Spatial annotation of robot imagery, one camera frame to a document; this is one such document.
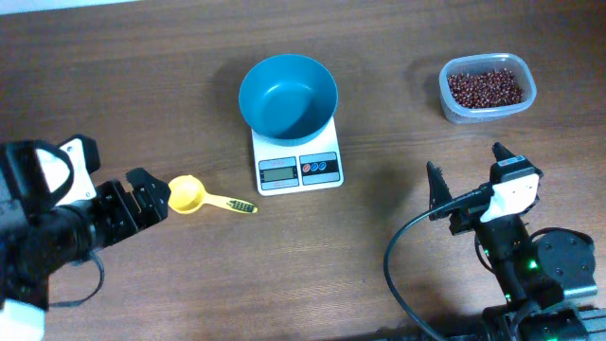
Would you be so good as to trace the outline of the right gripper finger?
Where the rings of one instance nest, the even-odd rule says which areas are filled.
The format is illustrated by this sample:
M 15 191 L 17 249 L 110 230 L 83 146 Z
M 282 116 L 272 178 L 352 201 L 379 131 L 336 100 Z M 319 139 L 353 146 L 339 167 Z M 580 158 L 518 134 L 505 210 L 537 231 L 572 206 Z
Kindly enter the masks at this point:
M 490 181 L 495 185 L 502 185 L 524 178 L 530 191 L 530 194 L 526 194 L 524 199 L 527 197 L 531 199 L 526 208 L 534 207 L 540 200 L 538 190 L 544 172 L 524 155 L 514 154 L 500 142 L 495 142 L 491 150 L 496 163 L 490 167 Z
M 443 178 L 440 167 L 435 166 L 431 161 L 426 164 L 428 182 L 429 182 L 429 208 L 431 210 L 445 211 L 453 202 L 453 197 Z

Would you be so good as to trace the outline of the yellow measuring scoop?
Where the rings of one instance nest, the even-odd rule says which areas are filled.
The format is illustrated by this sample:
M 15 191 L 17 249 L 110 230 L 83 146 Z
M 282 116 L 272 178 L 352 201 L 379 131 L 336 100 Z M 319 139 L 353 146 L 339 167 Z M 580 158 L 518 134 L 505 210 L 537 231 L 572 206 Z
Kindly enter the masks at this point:
M 193 175 L 177 176 L 169 182 L 169 207 L 179 214 L 192 214 L 203 205 L 212 205 L 243 214 L 255 214 L 258 207 L 250 202 L 211 194 L 203 183 Z

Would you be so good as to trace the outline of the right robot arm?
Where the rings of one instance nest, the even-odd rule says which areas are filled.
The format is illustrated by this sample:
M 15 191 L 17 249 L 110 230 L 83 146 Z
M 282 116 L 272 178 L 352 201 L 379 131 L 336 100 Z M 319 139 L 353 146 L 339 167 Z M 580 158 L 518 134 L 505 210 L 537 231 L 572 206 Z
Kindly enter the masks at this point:
M 440 168 L 427 164 L 430 220 L 448 219 L 453 235 L 472 232 L 477 256 L 495 276 L 505 304 L 488 307 L 468 340 L 598 340 L 580 299 L 595 296 L 595 243 L 562 227 L 529 232 L 523 221 L 539 201 L 543 172 L 500 143 L 490 179 L 453 197 Z

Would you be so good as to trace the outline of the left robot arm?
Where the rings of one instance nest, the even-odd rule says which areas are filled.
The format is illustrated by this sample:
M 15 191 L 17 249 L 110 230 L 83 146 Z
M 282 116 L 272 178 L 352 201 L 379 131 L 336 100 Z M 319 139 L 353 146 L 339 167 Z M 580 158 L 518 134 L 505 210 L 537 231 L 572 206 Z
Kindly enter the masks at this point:
M 40 340 L 53 308 L 49 278 L 69 263 L 102 262 L 97 252 L 164 221 L 169 186 L 142 168 L 94 185 L 96 141 L 59 145 L 22 140 L 1 146 L 1 337 Z

